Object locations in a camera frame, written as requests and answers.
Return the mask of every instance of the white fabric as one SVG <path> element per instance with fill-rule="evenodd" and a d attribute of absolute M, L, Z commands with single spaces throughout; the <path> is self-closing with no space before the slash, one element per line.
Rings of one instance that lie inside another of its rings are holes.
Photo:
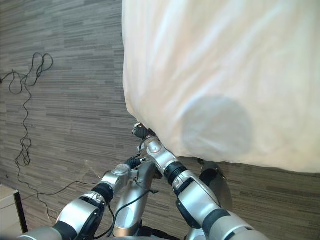
<path fill-rule="evenodd" d="M 124 0 L 130 114 L 177 156 L 320 172 L 320 1 Z"/>

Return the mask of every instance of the floor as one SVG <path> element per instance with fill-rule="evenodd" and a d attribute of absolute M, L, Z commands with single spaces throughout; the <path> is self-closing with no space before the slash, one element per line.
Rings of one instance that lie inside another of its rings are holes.
<path fill-rule="evenodd" d="M 31 87 L 26 121 L 31 164 L 21 179 L 42 193 L 54 193 L 78 180 L 94 183 L 135 153 L 136 122 L 126 110 L 122 87 L 124 47 L 120 0 L 0 0 L 0 75 L 26 73 L 35 52 L 50 53 L 52 69 Z M 15 158 L 25 134 L 23 102 L 0 84 L 0 180 L 21 197 L 34 194 L 17 181 Z M 12 85 L 18 88 L 19 83 Z M 201 166 L 186 158 L 196 174 Z M 320 175 L 221 163 L 233 197 L 233 211 L 273 240 L 320 239 Z M 156 180 L 143 222 L 183 238 L 188 232 L 164 179 Z M 54 196 L 41 195 L 57 216 L 76 196 L 90 189 L 80 183 Z M 117 204 L 116 198 L 111 207 Z M 23 201 L 29 229 L 52 225 L 43 203 Z M 99 233 L 111 223 L 105 213 Z"/>

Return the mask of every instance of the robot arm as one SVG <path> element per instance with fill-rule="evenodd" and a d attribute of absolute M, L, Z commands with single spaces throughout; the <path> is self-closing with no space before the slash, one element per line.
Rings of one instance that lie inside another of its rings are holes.
<path fill-rule="evenodd" d="M 236 214 L 221 208 L 215 194 L 156 136 L 147 138 L 144 144 L 147 155 L 172 185 L 176 206 L 191 228 L 202 228 L 208 240 L 268 240 Z"/>
<path fill-rule="evenodd" d="M 21 240 L 91 240 L 100 225 L 106 206 L 137 173 L 126 164 L 107 172 L 91 190 L 71 201 L 60 213 L 53 227 L 29 231 Z"/>

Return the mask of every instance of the black cable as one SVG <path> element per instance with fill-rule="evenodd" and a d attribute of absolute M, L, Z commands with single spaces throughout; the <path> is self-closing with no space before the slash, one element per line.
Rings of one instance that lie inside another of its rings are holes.
<path fill-rule="evenodd" d="M 34 67 L 35 67 L 35 58 L 39 56 L 41 57 L 41 64 L 37 66 L 36 68 L 36 77 L 35 77 L 35 80 L 34 82 L 30 82 L 28 83 L 28 78 L 30 76 L 30 73 L 33 71 Z M 49 58 L 50 62 L 49 62 L 49 67 L 47 68 L 44 68 L 44 65 L 45 65 L 45 60 Z M 24 120 L 22 121 L 22 125 L 25 129 L 25 135 L 20 139 L 20 145 L 21 145 L 21 151 L 19 153 L 19 155 L 15 158 L 14 162 L 16 164 L 16 166 L 18 167 L 18 174 L 17 174 L 17 180 L 20 182 L 20 183 L 23 183 L 23 184 L 26 184 L 30 189 L 36 191 L 35 194 L 31 195 L 31 196 L 28 196 L 24 199 L 27 199 L 27 198 L 30 198 L 32 196 L 37 196 L 37 199 L 43 203 L 46 207 L 46 212 L 48 214 L 49 217 L 51 218 L 54 218 L 56 219 L 55 217 L 51 216 L 49 214 L 49 208 L 48 208 L 48 205 L 46 202 L 42 201 L 40 198 L 39 198 L 39 195 L 48 195 L 48 196 L 52 196 L 52 195 L 55 195 L 55 194 L 58 194 L 60 192 L 62 192 L 63 190 L 65 190 L 66 188 L 68 188 L 71 184 L 73 183 L 81 183 L 81 184 L 86 184 L 86 185 L 91 185 L 91 183 L 84 183 L 84 182 L 80 182 L 80 181 L 74 181 L 72 183 L 70 183 L 68 186 L 66 186 L 65 188 L 61 189 L 60 191 L 56 192 L 56 193 L 40 193 L 38 192 L 37 189 L 33 188 L 30 186 L 30 184 L 26 181 L 22 181 L 20 180 L 20 173 L 21 173 L 21 167 L 26 167 L 28 165 L 30 165 L 30 162 L 31 162 L 31 158 L 30 158 L 30 153 L 29 153 L 29 148 L 31 147 L 32 145 L 32 141 L 31 139 L 28 137 L 28 128 L 27 126 L 25 125 L 25 122 L 26 120 L 28 119 L 28 116 L 29 116 L 29 111 L 26 107 L 26 104 L 31 100 L 32 98 L 32 94 L 29 90 L 29 87 L 33 87 L 36 85 L 38 79 L 40 78 L 41 74 L 43 72 L 46 72 L 48 71 L 54 64 L 54 59 L 53 57 L 48 54 L 48 53 L 45 53 L 44 55 L 42 55 L 41 53 L 34 53 L 33 56 L 32 56 L 32 64 L 31 64 L 31 68 L 29 70 L 29 72 L 27 74 L 23 74 L 23 73 L 19 73 L 15 70 L 12 69 L 11 72 L 9 72 L 8 74 L 6 74 L 3 78 L 0 77 L 0 83 L 2 83 L 7 77 L 9 77 L 10 75 L 13 75 L 12 77 L 12 80 L 9 84 L 9 91 L 10 93 L 14 94 L 14 95 L 19 95 L 23 92 L 23 90 L 25 89 L 27 92 L 28 92 L 28 95 L 29 95 L 29 98 L 24 102 L 23 104 L 23 108 L 24 110 L 26 111 L 26 116 L 24 118 Z M 12 84 L 14 83 L 15 79 L 16 79 L 16 76 L 18 76 L 20 78 L 20 88 L 19 88 L 19 91 L 18 92 L 14 92 L 12 90 Z"/>
<path fill-rule="evenodd" d="M 110 203 L 108 204 L 108 209 L 109 209 L 109 212 L 111 213 L 112 220 L 114 220 L 115 219 L 115 215 L 114 215 L 114 212 L 112 211 L 112 209 L 110 207 Z"/>
<path fill-rule="evenodd" d="M 12 205 L 15 205 L 15 204 L 17 204 L 17 203 L 22 203 L 22 201 L 24 201 L 24 200 L 26 200 L 26 199 L 28 199 L 28 198 L 31 198 L 31 197 L 33 197 L 33 196 L 35 196 L 35 195 L 37 195 L 37 194 L 38 194 L 38 195 L 46 195 L 46 196 L 57 195 L 57 194 L 61 193 L 62 191 L 66 190 L 66 189 L 69 188 L 72 184 L 75 184 L 75 183 L 84 184 L 84 185 L 96 185 L 96 184 L 98 184 L 98 182 L 86 183 L 86 182 L 82 182 L 82 181 L 73 181 L 73 182 L 71 182 L 70 184 L 68 184 L 67 186 L 65 186 L 64 188 L 62 188 L 61 190 L 59 190 L 59 191 L 57 191 L 57 192 L 55 192 L 55 193 L 43 193 L 43 192 L 38 192 L 38 193 L 32 194 L 32 195 L 30 195 L 30 196 L 27 196 L 27 197 L 21 199 L 20 201 L 17 201 L 17 202 L 15 202 L 15 203 L 13 203 L 13 204 L 10 204 L 10 205 L 8 205 L 8 206 L 2 207 L 2 208 L 0 208 L 0 210 L 5 209 L 5 208 L 8 208 L 8 207 L 10 207 L 10 206 L 12 206 Z"/>
<path fill-rule="evenodd" d="M 112 221 L 112 224 L 111 224 L 110 228 L 109 228 L 107 231 L 105 231 L 104 233 L 102 233 L 101 235 L 94 237 L 93 239 L 94 239 L 94 240 L 100 239 L 100 238 L 102 238 L 104 235 L 106 235 L 107 233 L 109 233 L 109 234 L 107 235 L 107 238 L 110 237 L 111 234 L 112 234 L 112 232 L 113 232 L 113 230 L 114 230 L 114 228 L 115 228 L 117 216 L 118 216 L 119 212 L 120 212 L 122 209 L 128 207 L 128 206 L 131 205 L 131 204 L 134 204 L 136 201 L 140 200 L 141 198 L 143 198 L 143 197 L 144 197 L 146 194 L 148 194 L 148 193 L 157 194 L 158 192 L 159 192 L 158 190 L 151 190 L 151 189 L 149 189 L 149 190 L 145 191 L 141 196 L 139 196 L 138 198 L 136 198 L 135 200 L 133 200 L 133 201 L 131 201 L 131 202 L 123 205 L 122 207 L 120 207 L 120 208 L 118 209 L 118 211 L 116 211 L 116 213 L 115 213 L 115 215 L 114 215 L 114 218 L 113 218 L 113 221 Z"/>

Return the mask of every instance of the white sheet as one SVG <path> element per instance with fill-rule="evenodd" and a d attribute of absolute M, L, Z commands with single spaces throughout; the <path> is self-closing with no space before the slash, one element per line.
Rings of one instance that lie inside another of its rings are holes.
<path fill-rule="evenodd" d="M 130 114 L 178 156 L 320 173 L 320 1 L 124 0 Z"/>

